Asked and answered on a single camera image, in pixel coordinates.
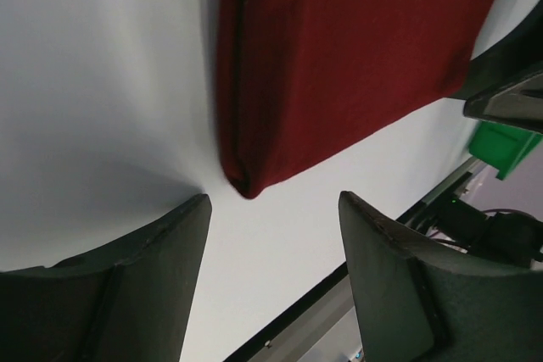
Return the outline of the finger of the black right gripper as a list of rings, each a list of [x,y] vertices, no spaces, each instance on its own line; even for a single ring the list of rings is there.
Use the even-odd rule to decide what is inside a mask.
[[[463,114],[471,119],[542,132],[542,76],[534,75],[469,98]]]
[[[532,9],[495,45],[470,61],[467,78],[451,99],[466,100],[542,60],[542,10]]]

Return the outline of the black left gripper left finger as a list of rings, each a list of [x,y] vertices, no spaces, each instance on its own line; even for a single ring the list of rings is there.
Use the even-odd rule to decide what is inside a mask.
[[[2,360],[179,360],[211,213],[199,194],[52,267],[2,273]]]

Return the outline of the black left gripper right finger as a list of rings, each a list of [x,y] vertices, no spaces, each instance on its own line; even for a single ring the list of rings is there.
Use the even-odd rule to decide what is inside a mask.
[[[353,192],[339,222],[366,360],[541,360],[540,271],[446,247]]]

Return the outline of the dark red t shirt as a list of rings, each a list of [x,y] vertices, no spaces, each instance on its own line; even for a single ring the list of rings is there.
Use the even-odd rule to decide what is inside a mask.
[[[448,97],[494,0],[221,0],[221,166],[245,198]]]

